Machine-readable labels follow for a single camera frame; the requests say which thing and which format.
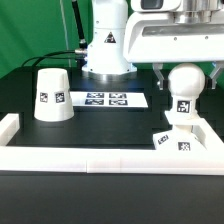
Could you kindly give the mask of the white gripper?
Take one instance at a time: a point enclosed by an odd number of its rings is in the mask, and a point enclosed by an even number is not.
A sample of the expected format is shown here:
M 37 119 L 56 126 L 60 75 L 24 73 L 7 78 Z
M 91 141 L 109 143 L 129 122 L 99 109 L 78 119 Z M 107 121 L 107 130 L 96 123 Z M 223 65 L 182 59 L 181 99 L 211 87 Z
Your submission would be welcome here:
M 124 57 L 128 62 L 153 63 L 160 90 L 168 88 L 162 63 L 209 62 L 207 88 L 215 89 L 224 72 L 224 11 L 205 24 L 176 24 L 171 13 L 133 13 L 127 22 Z

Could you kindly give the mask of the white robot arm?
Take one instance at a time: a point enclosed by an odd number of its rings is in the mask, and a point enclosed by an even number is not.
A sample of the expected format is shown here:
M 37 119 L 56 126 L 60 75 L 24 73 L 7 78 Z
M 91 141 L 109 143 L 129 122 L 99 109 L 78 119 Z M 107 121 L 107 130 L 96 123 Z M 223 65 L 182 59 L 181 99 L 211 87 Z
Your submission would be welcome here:
M 93 40 L 83 72 L 117 80 L 150 63 L 161 88 L 165 63 L 212 62 L 224 72 L 224 0 L 92 0 Z

